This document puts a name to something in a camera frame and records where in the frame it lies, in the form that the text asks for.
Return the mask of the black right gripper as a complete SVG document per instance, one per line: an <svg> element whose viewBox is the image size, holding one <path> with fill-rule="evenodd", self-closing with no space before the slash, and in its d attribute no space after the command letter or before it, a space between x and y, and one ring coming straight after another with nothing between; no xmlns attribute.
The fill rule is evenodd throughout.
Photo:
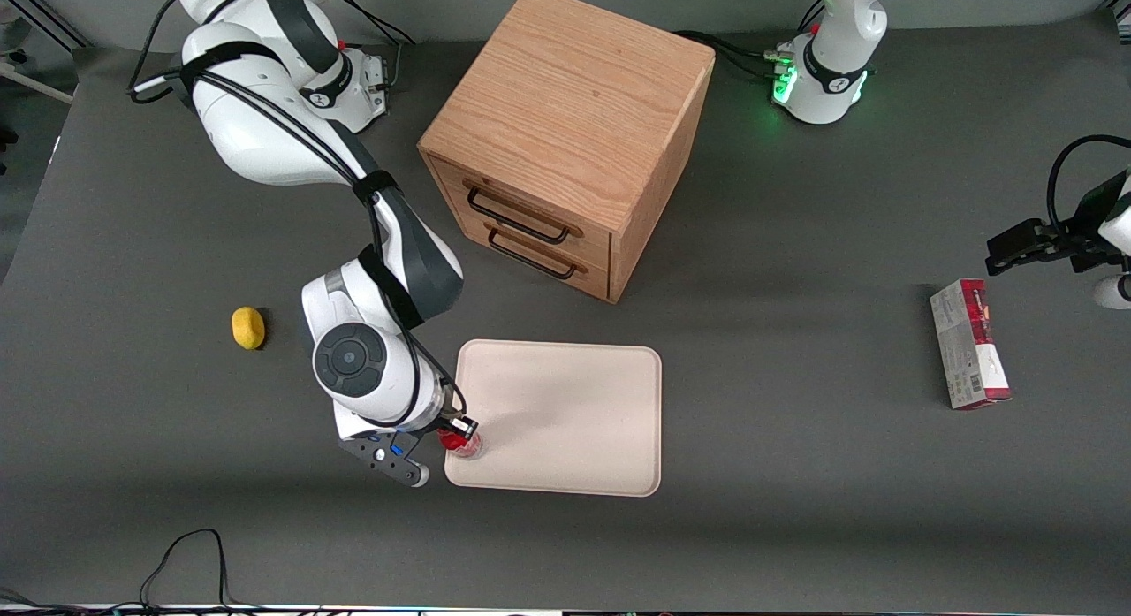
<svg viewBox="0 0 1131 616"><path fill-rule="evenodd" d="M473 439L478 428L478 423L460 415L460 411L452 404L444 404L435 416L435 420L429 423L429 431L447 430L461 439Z"/></svg>

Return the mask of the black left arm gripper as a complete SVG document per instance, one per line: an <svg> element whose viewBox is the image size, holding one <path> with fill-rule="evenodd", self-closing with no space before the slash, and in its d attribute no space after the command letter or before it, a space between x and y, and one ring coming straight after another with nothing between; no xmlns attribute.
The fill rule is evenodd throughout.
<svg viewBox="0 0 1131 616"><path fill-rule="evenodd" d="M1100 226L1116 209L1128 209L1128 176L1110 177L1083 194L1074 212L1059 220L1059 227L1030 218L1015 226L1015 236L990 238L986 274L998 277L1017 266L1055 262L1059 258L1067 258L1074 274L1105 264L1126 272L1128 254L1100 234Z"/></svg>

